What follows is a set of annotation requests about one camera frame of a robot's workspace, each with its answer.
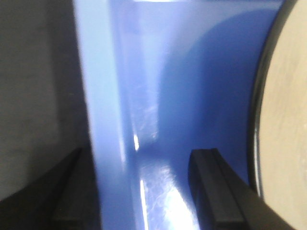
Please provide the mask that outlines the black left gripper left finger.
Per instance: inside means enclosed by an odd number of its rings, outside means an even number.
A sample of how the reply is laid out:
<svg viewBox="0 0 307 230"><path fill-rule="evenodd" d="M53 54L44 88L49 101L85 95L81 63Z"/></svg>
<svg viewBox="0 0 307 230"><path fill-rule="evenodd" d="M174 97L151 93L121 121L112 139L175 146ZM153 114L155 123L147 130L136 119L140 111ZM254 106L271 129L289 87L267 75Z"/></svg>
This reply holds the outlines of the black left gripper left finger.
<svg viewBox="0 0 307 230"><path fill-rule="evenodd" d="M99 230L101 214L90 148L77 148L0 202L2 230Z"/></svg>

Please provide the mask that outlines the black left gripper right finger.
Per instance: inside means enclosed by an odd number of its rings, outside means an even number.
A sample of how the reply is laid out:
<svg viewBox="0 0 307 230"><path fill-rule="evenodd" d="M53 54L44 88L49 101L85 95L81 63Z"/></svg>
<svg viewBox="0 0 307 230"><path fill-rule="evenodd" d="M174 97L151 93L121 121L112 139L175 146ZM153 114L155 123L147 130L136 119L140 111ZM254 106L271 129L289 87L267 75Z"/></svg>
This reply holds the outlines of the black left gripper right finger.
<svg viewBox="0 0 307 230"><path fill-rule="evenodd" d="M291 230L235 173L218 149L194 149L188 180L202 230Z"/></svg>

